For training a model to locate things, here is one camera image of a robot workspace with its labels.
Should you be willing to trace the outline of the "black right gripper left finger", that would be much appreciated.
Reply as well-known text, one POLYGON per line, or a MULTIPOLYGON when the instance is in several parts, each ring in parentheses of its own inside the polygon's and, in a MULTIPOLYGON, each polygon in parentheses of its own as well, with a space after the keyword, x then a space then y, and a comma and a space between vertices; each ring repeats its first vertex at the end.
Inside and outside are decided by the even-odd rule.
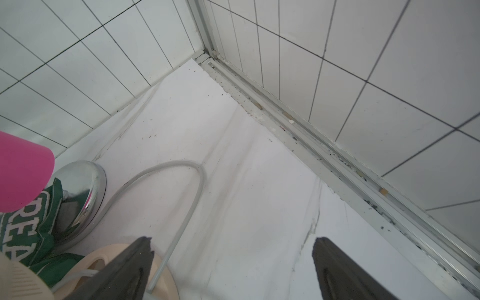
POLYGON ((111 244, 85 256, 69 272, 95 271, 89 279, 73 282, 64 291, 67 300, 141 300, 151 272, 155 252, 151 239, 137 238, 131 244, 111 244))

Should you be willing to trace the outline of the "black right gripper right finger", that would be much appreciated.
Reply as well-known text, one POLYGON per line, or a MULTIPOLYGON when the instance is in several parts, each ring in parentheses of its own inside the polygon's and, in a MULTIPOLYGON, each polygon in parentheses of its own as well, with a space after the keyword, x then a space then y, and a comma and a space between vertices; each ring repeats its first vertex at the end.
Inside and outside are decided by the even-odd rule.
POLYGON ((312 258, 324 300, 396 299, 327 237, 316 238, 312 258))

